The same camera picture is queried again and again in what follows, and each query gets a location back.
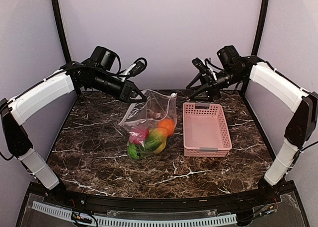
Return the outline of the orange green toy mango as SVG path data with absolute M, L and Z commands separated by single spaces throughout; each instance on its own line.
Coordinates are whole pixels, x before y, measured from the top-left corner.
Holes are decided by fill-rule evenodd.
M 145 150 L 155 151 L 159 145 L 167 139 L 167 129 L 166 128 L 154 128 L 151 129 L 147 139 L 145 140 Z

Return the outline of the red toy apple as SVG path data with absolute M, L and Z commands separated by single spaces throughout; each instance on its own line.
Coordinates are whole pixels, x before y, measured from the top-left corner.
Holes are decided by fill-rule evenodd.
M 129 142 L 140 145 L 147 139 L 149 130 L 147 128 L 134 127 L 129 134 Z

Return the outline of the pink perforated plastic basket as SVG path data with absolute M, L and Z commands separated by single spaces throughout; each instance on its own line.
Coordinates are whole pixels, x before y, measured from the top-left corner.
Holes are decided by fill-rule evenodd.
M 183 103 L 183 145 L 184 156 L 227 156 L 232 141 L 221 105 Z

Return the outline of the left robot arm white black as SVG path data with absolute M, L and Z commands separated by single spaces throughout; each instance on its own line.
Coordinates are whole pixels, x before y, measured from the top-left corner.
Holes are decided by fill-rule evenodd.
M 142 73 L 148 62 L 137 58 L 124 71 L 111 72 L 119 56 L 101 46 L 82 62 L 70 61 L 26 91 L 0 102 L 0 118 L 8 152 L 25 166 L 59 205 L 70 201 L 70 194 L 31 142 L 24 124 L 54 101 L 81 89 L 94 89 L 124 103 L 145 102 L 145 95 L 130 81 Z

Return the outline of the clear zip top bag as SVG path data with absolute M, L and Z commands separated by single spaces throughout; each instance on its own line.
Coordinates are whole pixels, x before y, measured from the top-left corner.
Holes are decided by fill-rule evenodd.
M 147 97 L 146 102 L 132 103 L 122 120 L 119 122 L 119 126 L 124 128 L 128 135 L 134 127 L 147 128 L 150 132 L 151 129 L 158 128 L 158 122 L 170 118 L 177 124 L 176 113 L 176 99 L 177 93 L 173 92 L 169 95 L 164 95 L 158 91 L 146 89 L 142 93 Z M 167 137 L 166 144 L 172 135 Z M 148 156 L 155 155 L 153 151 L 145 150 L 145 143 L 137 145 L 140 153 L 144 159 Z

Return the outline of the yellow toy lemon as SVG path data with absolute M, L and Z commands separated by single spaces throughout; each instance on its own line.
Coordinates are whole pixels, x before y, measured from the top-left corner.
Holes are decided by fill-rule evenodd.
M 166 147 L 166 141 L 167 139 L 164 139 L 164 141 L 159 145 L 159 147 L 154 151 L 154 154 L 158 154 L 164 150 Z

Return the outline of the orange toy fruit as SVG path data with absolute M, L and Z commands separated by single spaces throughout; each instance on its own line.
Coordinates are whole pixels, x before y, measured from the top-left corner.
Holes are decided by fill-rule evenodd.
M 174 123 L 174 121 L 172 119 L 165 118 L 165 119 L 163 119 L 163 120 L 158 122 L 158 127 L 159 128 L 166 128 L 167 129 L 167 135 L 170 136 L 174 132 L 175 123 Z

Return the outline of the green toy cabbage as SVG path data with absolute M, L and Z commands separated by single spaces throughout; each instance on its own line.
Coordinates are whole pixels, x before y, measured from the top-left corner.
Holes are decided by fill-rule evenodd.
M 128 143 L 127 153 L 132 159 L 141 159 L 143 155 L 135 143 Z

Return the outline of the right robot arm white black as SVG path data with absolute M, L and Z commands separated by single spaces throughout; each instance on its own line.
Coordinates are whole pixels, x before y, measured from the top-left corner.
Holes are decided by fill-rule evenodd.
M 199 73 L 186 87 L 192 91 L 191 100 L 213 101 L 229 86 L 252 82 L 264 89 L 259 93 L 265 95 L 262 104 L 266 108 L 277 104 L 280 114 L 290 112 L 282 145 L 259 183 L 262 186 L 253 194 L 256 203 L 264 204 L 273 195 L 271 187 L 278 185 L 295 167 L 300 154 L 309 148 L 306 143 L 318 124 L 318 95 L 291 81 L 257 55 L 241 56 L 233 45 L 221 48 L 217 56 L 221 68 L 207 58 L 192 60 Z

